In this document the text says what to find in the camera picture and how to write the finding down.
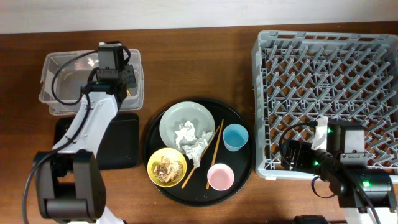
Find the blue plastic cup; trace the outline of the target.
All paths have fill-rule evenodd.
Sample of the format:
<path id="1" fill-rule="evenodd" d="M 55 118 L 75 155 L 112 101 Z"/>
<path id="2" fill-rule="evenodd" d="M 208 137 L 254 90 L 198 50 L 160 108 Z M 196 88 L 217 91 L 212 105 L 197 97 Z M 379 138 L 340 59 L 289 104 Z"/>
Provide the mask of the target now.
<path id="1" fill-rule="evenodd" d="M 236 152 L 246 145 L 249 139 L 247 129 L 240 124 L 230 124 L 223 131 L 223 142 L 227 150 Z"/>

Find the white napkin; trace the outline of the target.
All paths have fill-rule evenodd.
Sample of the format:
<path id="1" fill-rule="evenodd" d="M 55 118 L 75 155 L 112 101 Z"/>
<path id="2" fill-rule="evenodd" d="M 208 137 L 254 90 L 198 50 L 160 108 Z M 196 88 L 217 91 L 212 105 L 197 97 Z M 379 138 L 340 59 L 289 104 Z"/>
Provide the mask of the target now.
<path id="1" fill-rule="evenodd" d="M 194 144 L 187 144 L 182 146 L 182 149 L 186 156 L 193 161 L 193 167 L 200 166 L 200 157 L 204 149 L 207 147 L 211 137 L 213 136 L 214 132 L 203 132 L 202 136 L 198 138 Z"/>
<path id="2" fill-rule="evenodd" d="M 181 142 L 185 139 L 186 142 L 191 143 L 197 140 L 195 136 L 194 124 L 190 121 L 179 124 L 179 130 L 175 132 L 177 137 L 175 138 L 175 144 L 179 151 L 182 150 Z"/>

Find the pink plastic cup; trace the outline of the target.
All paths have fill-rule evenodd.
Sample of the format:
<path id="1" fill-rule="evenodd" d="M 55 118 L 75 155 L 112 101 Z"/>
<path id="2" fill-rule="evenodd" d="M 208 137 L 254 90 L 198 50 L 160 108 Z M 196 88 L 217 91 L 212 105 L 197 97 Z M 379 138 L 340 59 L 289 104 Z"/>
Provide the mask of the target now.
<path id="1" fill-rule="evenodd" d="M 234 183 L 234 172 L 230 166 L 222 163 L 212 165 L 207 173 L 209 185 L 217 191 L 225 191 Z"/>

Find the yellow bowl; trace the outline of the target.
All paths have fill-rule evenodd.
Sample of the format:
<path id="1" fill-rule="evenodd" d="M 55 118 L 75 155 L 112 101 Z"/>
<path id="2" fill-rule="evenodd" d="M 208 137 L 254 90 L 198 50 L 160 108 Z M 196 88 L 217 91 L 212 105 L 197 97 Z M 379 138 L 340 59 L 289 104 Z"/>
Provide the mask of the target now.
<path id="1" fill-rule="evenodd" d="M 186 172 L 186 158 L 176 149 L 159 149 L 147 161 L 147 174 L 158 187 L 167 188 L 179 184 Z"/>

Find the food scraps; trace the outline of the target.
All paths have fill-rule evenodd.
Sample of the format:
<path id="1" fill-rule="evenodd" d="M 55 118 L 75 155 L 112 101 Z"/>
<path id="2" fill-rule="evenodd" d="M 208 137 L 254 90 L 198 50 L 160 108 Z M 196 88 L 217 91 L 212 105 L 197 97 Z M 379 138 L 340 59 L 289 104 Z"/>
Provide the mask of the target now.
<path id="1" fill-rule="evenodd" d="M 154 168 L 154 174 L 163 184 L 174 183 L 182 177 L 183 165 L 180 161 L 162 156 Z"/>

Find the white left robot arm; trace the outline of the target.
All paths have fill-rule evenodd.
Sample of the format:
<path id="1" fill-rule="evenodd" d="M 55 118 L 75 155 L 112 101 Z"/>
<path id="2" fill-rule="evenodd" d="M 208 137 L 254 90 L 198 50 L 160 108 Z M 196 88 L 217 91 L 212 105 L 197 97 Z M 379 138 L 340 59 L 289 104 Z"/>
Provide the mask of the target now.
<path id="1" fill-rule="evenodd" d="M 81 106 L 51 151 L 34 157 L 39 212 L 57 223 L 124 223 L 106 206 L 106 187 L 96 160 L 103 136 L 126 98 L 131 64 L 98 67 L 81 89 Z"/>

